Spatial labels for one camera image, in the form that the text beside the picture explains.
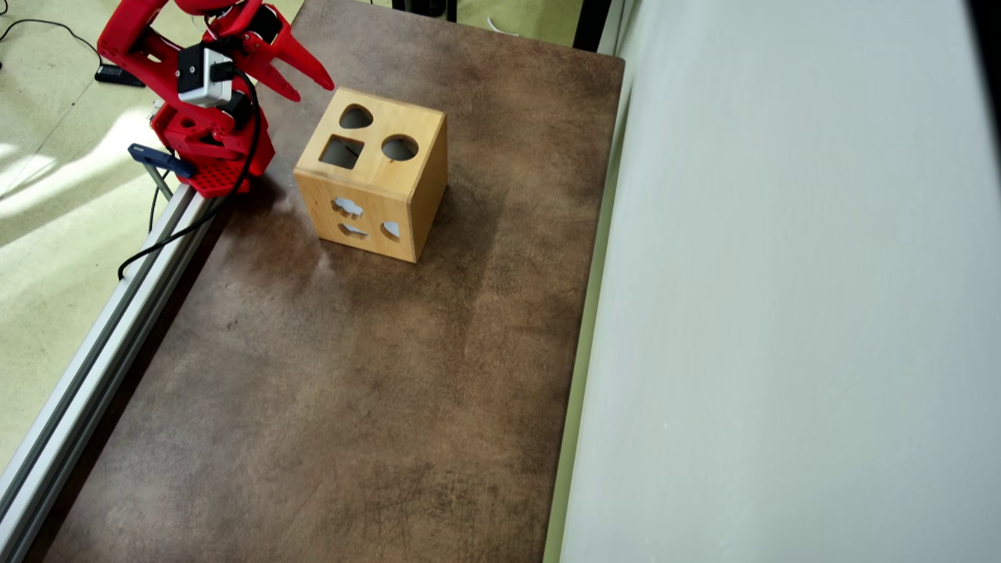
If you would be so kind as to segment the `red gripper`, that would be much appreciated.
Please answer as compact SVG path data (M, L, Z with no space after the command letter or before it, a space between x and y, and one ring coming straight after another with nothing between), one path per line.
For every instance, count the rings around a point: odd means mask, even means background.
M335 82L310 51L301 44L282 12L262 1L242 1L203 15L203 41L215 52L235 57L235 64L285 99L300 102L300 93L280 74L273 61L285 62L323 89Z

